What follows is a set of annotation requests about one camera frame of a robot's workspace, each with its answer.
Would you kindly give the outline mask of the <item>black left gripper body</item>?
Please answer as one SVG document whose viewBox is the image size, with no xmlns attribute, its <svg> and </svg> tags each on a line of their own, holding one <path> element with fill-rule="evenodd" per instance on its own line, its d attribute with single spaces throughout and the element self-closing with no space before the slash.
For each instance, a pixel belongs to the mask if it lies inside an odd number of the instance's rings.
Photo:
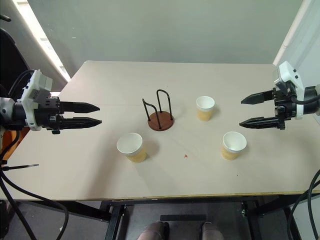
<svg viewBox="0 0 320 240">
<path fill-rule="evenodd" d="M 60 134 L 62 123 L 62 113 L 60 109 L 60 99 L 58 96 L 46 98 L 38 108 L 34 110 L 36 124 L 52 132 L 54 135 Z"/>
</svg>

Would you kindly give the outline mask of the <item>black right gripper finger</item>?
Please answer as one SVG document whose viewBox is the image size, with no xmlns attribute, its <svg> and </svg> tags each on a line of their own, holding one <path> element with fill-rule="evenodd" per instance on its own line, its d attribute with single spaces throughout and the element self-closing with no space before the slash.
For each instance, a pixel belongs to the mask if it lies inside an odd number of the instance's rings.
<svg viewBox="0 0 320 240">
<path fill-rule="evenodd" d="M 261 104 L 265 101 L 271 101 L 274 99 L 274 94 L 272 90 L 263 91 L 259 93 L 251 94 L 245 97 L 240 103 L 246 105 L 256 105 Z"/>
<path fill-rule="evenodd" d="M 279 119 L 276 117 L 255 117 L 240 122 L 239 125 L 248 129 L 277 128 Z"/>
</svg>

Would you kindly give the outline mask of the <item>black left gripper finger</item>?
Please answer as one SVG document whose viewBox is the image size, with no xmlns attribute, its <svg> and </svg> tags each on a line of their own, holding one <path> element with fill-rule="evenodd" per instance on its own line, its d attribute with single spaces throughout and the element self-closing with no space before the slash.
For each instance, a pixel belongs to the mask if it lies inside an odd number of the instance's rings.
<svg viewBox="0 0 320 240">
<path fill-rule="evenodd" d="M 61 101 L 59 103 L 60 112 L 72 112 L 72 113 L 92 113 L 99 111 L 100 108 L 86 102 L 70 102 L 70 101 Z"/>
<path fill-rule="evenodd" d="M 101 124 L 102 121 L 90 117 L 73 117 L 63 118 L 59 124 L 59 130 L 67 129 L 85 129 L 95 127 Z"/>
</svg>

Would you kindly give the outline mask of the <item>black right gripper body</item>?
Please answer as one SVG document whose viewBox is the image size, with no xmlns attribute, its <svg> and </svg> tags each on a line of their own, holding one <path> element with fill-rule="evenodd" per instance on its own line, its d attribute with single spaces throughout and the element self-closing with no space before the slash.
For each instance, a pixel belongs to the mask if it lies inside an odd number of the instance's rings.
<svg viewBox="0 0 320 240">
<path fill-rule="evenodd" d="M 292 96 L 297 96 L 296 88 L 292 83 L 286 83 L 286 89 L 287 93 L 276 90 L 275 87 L 272 90 L 275 118 L 277 119 L 276 128 L 280 130 L 285 129 L 285 121 L 291 120 L 297 115 L 297 105 L 291 99 Z"/>
</svg>

